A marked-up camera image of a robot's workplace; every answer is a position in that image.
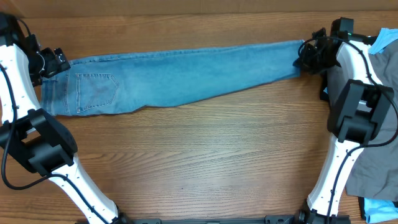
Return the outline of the light blue denim jeans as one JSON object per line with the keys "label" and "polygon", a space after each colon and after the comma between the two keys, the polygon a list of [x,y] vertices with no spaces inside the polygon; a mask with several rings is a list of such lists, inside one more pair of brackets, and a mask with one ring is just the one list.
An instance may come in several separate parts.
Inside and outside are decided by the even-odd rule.
{"label": "light blue denim jeans", "polygon": [[40,104],[51,115],[168,108],[300,75],[300,40],[269,44],[97,55],[47,78]]}

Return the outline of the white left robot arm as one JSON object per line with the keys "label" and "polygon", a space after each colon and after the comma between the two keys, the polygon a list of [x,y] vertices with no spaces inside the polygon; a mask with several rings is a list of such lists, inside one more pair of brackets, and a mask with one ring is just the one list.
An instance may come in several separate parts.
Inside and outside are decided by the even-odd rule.
{"label": "white left robot arm", "polygon": [[[130,223],[127,215],[84,170],[71,132],[39,105],[34,87],[43,78],[70,69],[61,49],[41,49],[24,21],[1,13],[1,178],[12,190],[25,190],[45,180],[58,185],[82,211],[87,223]],[[7,157],[41,178],[23,186],[6,177]]]}

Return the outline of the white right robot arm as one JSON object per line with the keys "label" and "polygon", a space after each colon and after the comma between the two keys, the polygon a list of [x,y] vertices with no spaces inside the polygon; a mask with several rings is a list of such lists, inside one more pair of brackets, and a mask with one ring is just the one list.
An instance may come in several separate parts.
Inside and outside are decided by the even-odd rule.
{"label": "white right robot arm", "polygon": [[321,29],[298,49],[294,65],[310,73],[334,66],[348,77],[330,107],[327,129],[331,143],[317,183],[291,223],[349,223],[339,216],[341,194],[364,149],[379,133],[390,108],[397,109],[394,91],[372,77],[370,37],[345,32],[329,36]]}

